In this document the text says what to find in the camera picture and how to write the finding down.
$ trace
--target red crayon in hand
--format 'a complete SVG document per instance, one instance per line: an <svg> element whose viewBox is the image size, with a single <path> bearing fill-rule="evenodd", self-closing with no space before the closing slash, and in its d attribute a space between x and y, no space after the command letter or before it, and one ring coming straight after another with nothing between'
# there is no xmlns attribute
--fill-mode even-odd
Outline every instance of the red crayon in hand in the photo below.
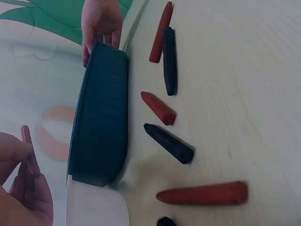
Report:
<svg viewBox="0 0 301 226"><path fill-rule="evenodd" d="M176 113L168 107L162 100L148 92L141 92L142 100L158 116L165 125L173 125Z"/></svg>
<svg viewBox="0 0 301 226"><path fill-rule="evenodd" d="M22 141L32 145L32 138L28 126L23 125L21 127ZM36 155L33 153L27 158L28 169L31 174L40 174L40 168L38 166Z"/></svg>
<svg viewBox="0 0 301 226"><path fill-rule="evenodd" d="M151 49L149 61L152 63L159 63L161 58L161 53L163 50L163 32L166 27L169 26L171 15L173 13L173 4L168 2L164 8L161 16L157 34L154 40L154 44Z"/></svg>
<svg viewBox="0 0 301 226"><path fill-rule="evenodd" d="M177 205L240 205L248 199L248 187L244 182L178 188L159 192L156 198Z"/></svg>

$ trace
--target cartoon illustration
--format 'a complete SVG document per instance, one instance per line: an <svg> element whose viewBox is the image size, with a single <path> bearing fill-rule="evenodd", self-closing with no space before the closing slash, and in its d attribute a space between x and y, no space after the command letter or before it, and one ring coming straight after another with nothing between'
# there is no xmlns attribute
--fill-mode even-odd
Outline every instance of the cartoon illustration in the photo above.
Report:
<svg viewBox="0 0 301 226"><path fill-rule="evenodd" d="M119 0L123 18L132 1ZM16 6L2 13L0 20L18 21L39 27L81 45L80 16L84 0L0 0L0 2Z"/></svg>

